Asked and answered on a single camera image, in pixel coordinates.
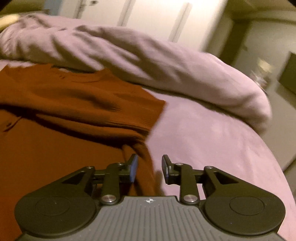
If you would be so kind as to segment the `dark wall television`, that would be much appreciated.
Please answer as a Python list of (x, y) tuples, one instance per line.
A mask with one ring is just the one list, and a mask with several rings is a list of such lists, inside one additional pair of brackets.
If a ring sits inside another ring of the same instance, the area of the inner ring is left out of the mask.
[(290, 52), (289, 58), (279, 78), (279, 83), (293, 94), (296, 93), (296, 55)]

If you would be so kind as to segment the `white wardrobe doors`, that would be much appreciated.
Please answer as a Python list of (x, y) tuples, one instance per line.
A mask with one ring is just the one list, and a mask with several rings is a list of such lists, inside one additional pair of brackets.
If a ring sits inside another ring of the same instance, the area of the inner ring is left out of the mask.
[(135, 29), (158, 39), (203, 51), (227, 1), (45, 1), (50, 15)]

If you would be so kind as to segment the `rust brown knit cardigan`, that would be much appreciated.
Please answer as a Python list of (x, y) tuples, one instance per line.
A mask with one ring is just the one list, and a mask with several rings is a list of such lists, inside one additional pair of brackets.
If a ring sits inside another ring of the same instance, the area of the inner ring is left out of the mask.
[(158, 195), (145, 140), (165, 102), (108, 69), (71, 73), (50, 64), (1, 70), (1, 240), (21, 231), (18, 200), (85, 166), (139, 156), (131, 195)]

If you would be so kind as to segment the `cream face plush pillow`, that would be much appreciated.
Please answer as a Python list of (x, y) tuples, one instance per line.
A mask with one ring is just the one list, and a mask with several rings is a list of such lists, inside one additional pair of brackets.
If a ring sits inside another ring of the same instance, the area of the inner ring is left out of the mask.
[(21, 16), (19, 14), (9, 14), (2, 16), (0, 18), (0, 31), (3, 31), (5, 28), (16, 23), (20, 19), (20, 17)]

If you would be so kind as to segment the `lilac rumpled duvet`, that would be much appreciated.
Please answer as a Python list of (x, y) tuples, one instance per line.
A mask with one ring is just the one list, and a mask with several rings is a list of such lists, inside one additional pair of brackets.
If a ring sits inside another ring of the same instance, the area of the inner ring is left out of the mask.
[(5, 59), (79, 71), (108, 68), (122, 80), (211, 102), (257, 133), (272, 119), (263, 90), (216, 56), (127, 28), (28, 14), (1, 32)]

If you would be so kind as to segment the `lilac bed sheet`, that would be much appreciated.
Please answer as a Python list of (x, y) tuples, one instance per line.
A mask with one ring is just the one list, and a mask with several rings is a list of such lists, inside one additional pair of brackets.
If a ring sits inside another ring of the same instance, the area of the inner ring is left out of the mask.
[[(161, 157), (194, 168), (215, 166), (278, 196), (286, 208), (279, 233), (295, 240), (295, 202), (275, 157), (246, 123), (207, 103), (143, 90), (166, 101), (147, 139), (158, 189), (175, 195), (161, 172)], [(27, 118), (19, 111), (1, 110), (1, 240), (14, 240), (20, 229), (14, 218), (16, 202), (84, 166), (106, 167), (132, 153), (129, 147), (91, 140)]]

